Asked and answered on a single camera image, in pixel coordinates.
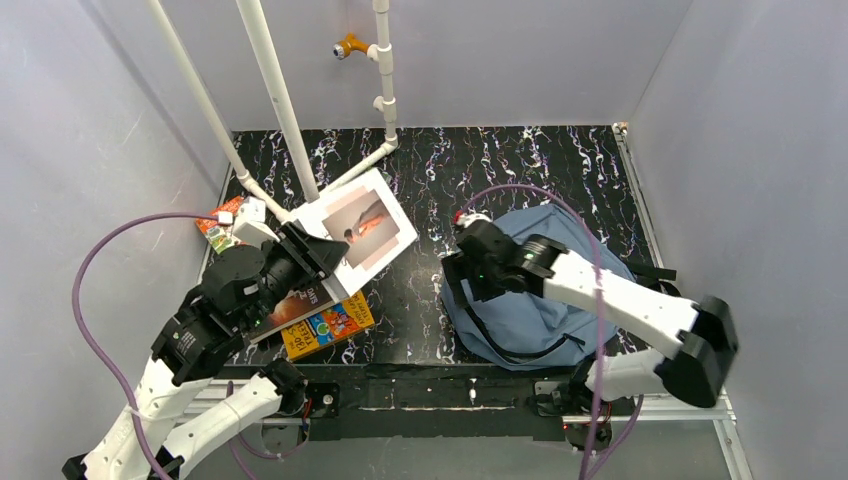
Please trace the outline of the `blue backpack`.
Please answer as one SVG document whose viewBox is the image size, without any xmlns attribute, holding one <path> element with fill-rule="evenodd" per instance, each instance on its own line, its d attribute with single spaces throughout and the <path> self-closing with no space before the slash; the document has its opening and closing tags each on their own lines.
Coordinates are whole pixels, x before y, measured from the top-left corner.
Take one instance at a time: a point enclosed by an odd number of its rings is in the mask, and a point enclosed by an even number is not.
<svg viewBox="0 0 848 480">
<path fill-rule="evenodd" d="M 617 256 L 592 236 L 579 218 L 560 207 L 537 206 L 491 221 L 518 244 L 532 234 L 543 235 L 564 244 L 590 263 L 599 263 L 601 268 L 642 285 Z M 508 292 L 484 302 L 472 300 L 473 310 L 503 348 L 513 352 L 549 352 L 525 364 L 510 365 L 483 339 L 469 315 L 455 305 L 446 280 L 441 288 L 441 301 L 468 350 L 514 371 L 578 365 L 622 328 L 610 321 L 600 323 L 596 314 L 578 307 L 528 293 Z"/>
</svg>

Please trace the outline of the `white photo cover book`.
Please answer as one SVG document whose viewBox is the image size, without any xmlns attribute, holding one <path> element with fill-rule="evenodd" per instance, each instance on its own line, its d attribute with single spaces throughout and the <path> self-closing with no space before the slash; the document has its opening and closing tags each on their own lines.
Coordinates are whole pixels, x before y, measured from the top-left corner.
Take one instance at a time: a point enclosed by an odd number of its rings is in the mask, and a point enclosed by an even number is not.
<svg viewBox="0 0 848 480">
<path fill-rule="evenodd" d="M 355 294 L 418 239 L 386 176 L 376 168 L 322 193 L 293 215 L 307 233 L 347 247 L 322 282 L 336 301 Z"/>
</svg>

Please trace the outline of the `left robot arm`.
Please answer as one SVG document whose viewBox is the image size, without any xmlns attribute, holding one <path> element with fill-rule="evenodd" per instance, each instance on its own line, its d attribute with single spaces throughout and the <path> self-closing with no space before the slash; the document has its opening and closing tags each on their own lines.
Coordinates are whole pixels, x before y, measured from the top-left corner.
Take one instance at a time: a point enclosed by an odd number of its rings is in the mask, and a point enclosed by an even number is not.
<svg viewBox="0 0 848 480">
<path fill-rule="evenodd" d="M 241 388 L 191 420 L 192 401 L 242 350 L 263 318 L 291 292 L 329 278 L 345 242 L 312 236 L 293 223 L 260 246 L 226 249 L 165 323 L 127 405 L 90 452 L 68 459 L 68 479 L 182 479 L 249 425 L 283 413 L 305 420 L 312 407 L 304 375 L 285 359 L 262 367 Z"/>
</svg>

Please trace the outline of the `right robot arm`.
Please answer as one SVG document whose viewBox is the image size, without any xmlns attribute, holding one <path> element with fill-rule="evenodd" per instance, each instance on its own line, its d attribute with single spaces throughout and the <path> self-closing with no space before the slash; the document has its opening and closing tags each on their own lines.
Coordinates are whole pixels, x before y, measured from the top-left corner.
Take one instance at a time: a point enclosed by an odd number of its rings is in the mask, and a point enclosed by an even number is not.
<svg viewBox="0 0 848 480">
<path fill-rule="evenodd" d="M 610 321 L 649 346 L 615 357 L 596 354 L 572 377 L 572 391 L 589 391 L 605 402 L 666 392 L 694 407 L 716 406 L 739 350 L 725 301 L 707 296 L 695 302 L 651 290 L 543 235 L 518 244 L 484 215 L 460 214 L 455 227 L 459 250 L 442 261 L 449 290 L 508 364 L 522 365 L 549 352 L 503 348 L 470 302 L 528 293 L 594 313 L 600 323 Z"/>
</svg>

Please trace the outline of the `dark sunset cover book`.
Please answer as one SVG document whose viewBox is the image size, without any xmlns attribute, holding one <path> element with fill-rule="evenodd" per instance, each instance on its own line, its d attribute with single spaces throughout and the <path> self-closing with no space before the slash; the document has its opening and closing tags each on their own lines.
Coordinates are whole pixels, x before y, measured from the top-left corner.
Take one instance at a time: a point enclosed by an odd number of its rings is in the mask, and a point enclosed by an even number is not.
<svg viewBox="0 0 848 480">
<path fill-rule="evenodd" d="M 337 303 L 322 284 L 303 291 L 293 291 L 279 301 L 249 335 L 251 344 L 279 333 L 283 328 L 308 318 Z"/>
</svg>

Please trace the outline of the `orange green treehouse book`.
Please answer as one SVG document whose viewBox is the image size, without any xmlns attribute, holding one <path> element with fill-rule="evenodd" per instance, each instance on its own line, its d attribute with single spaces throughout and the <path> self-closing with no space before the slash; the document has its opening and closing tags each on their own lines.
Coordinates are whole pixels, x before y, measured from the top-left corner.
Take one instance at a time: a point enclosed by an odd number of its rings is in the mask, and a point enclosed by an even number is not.
<svg viewBox="0 0 848 480">
<path fill-rule="evenodd" d="M 243 196 L 233 197 L 210 212 L 211 216 L 218 217 L 221 213 L 227 213 L 233 218 L 236 217 L 245 198 Z M 216 254 L 220 254 L 224 250 L 241 244 L 241 241 L 234 234 L 233 224 L 219 224 L 213 220 L 195 221 L 198 229 L 204 235 L 212 250 Z"/>
</svg>

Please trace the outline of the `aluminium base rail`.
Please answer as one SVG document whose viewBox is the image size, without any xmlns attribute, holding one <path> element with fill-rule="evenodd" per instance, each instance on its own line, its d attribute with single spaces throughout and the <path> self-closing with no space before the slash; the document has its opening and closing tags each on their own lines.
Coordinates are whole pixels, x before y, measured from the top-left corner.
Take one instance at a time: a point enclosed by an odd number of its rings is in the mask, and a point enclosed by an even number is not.
<svg viewBox="0 0 848 480">
<path fill-rule="evenodd" d="M 299 425 L 306 414 L 312 441 L 335 441 L 402 436 L 436 437 L 528 437 L 538 441 L 568 442 L 584 451 L 589 439 L 591 394 L 565 393 L 572 368 L 510 372 L 492 365 L 417 364 L 302 364 L 283 359 L 266 367 L 285 367 L 283 374 L 300 375 L 294 393 L 261 407 L 243 407 L 247 412 L 239 428 L 268 421 L 270 425 Z M 225 382 L 233 381 L 235 394 L 261 373 L 257 365 L 224 365 L 213 378 L 187 400 L 176 400 L 175 425 L 193 422 L 217 408 L 225 395 Z M 715 407 L 701 409 L 670 394 L 645 394 L 638 418 L 626 429 L 637 410 L 638 400 L 603 401 L 599 414 L 593 456 L 611 452 L 626 440 L 635 422 L 707 421 L 718 432 L 732 479 L 753 479 L 736 431 L 735 414 L 729 397 L 722 394 Z M 206 415 L 203 420 L 211 420 Z"/>
</svg>

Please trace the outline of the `white PVC pipe frame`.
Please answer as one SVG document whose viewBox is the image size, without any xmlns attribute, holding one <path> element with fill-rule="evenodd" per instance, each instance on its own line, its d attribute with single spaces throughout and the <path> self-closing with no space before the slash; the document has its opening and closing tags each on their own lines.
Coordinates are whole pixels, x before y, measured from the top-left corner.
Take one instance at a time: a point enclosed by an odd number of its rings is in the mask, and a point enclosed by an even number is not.
<svg viewBox="0 0 848 480">
<path fill-rule="evenodd" d="M 236 173 L 239 183 L 247 193 L 263 200 L 268 210 L 278 221 L 285 223 L 292 220 L 292 214 L 264 190 L 244 165 L 230 138 L 229 129 L 219 115 L 200 74 L 162 4 L 159 1 L 149 1 L 147 5 L 197 105 Z M 298 181 L 305 195 L 305 200 L 309 203 L 314 202 L 319 199 L 322 191 L 317 187 L 263 7 L 259 1 L 238 1 L 236 5 L 288 147 Z M 370 48 L 366 57 L 376 62 L 381 75 L 382 94 L 375 98 L 374 108 L 382 114 L 385 122 L 384 142 L 327 186 L 324 189 L 325 192 L 349 183 L 378 161 L 393 153 L 399 146 L 397 97 L 393 82 L 394 49 L 390 39 L 389 25 L 390 3 L 388 1 L 374 1 L 372 9 L 376 20 L 377 42 L 369 45 Z"/>
</svg>

